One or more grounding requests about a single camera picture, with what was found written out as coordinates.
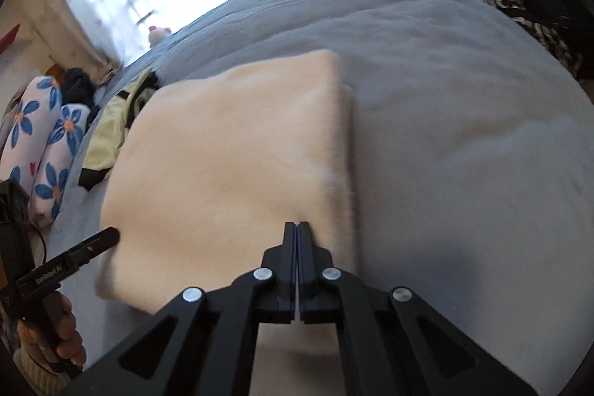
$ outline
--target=black handle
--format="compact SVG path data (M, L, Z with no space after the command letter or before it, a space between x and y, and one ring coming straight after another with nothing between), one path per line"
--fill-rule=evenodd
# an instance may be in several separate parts
M56 349L62 340L56 332L55 325L62 318L62 304L60 294L52 292L42 300L33 301L29 304L26 319L34 324L41 335L39 348L49 366L60 379L72 380L82 372L82 369L69 359L62 359L56 353Z

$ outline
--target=triangular cutout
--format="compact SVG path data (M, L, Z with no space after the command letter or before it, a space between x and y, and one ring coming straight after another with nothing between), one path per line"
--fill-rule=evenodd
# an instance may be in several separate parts
M456 344L426 317L417 319L433 359L445 379L450 379L476 365L474 357Z
M164 318L150 333L120 357L120 366L142 379L153 377L176 325L176 318L171 316Z

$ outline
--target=bed sheet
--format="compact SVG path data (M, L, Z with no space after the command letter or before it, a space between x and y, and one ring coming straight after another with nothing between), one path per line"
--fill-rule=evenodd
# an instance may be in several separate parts
M170 84L318 49L340 56L354 88L364 281L409 286L541 395L557 394L594 340L594 108L502 13L480 0L230 0L121 71L103 103L147 66ZM99 230L108 182L76 186L96 123L50 256ZM63 285L89 363L147 317L95 296L97 264Z

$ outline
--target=plush toy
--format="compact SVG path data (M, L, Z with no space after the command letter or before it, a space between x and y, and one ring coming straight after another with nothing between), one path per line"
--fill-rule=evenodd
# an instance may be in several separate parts
M148 42L150 43L150 47L154 48L159 42L163 41L166 37L171 36L171 28L170 27L157 27L157 26L150 26L148 29Z

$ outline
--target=silver screw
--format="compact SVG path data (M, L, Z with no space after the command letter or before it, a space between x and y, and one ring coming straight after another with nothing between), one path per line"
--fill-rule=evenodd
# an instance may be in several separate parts
M408 302L412 299L412 292L406 287L396 287L392 291L392 297L398 302Z
M183 291L182 297L186 302L196 302L202 297L202 291L198 287L188 287Z
M341 275L342 272L336 267L326 267L322 271L322 277L324 277L326 280L338 280L340 279Z
M270 277L272 277L272 271L268 267L260 267L254 270L254 279L268 280Z

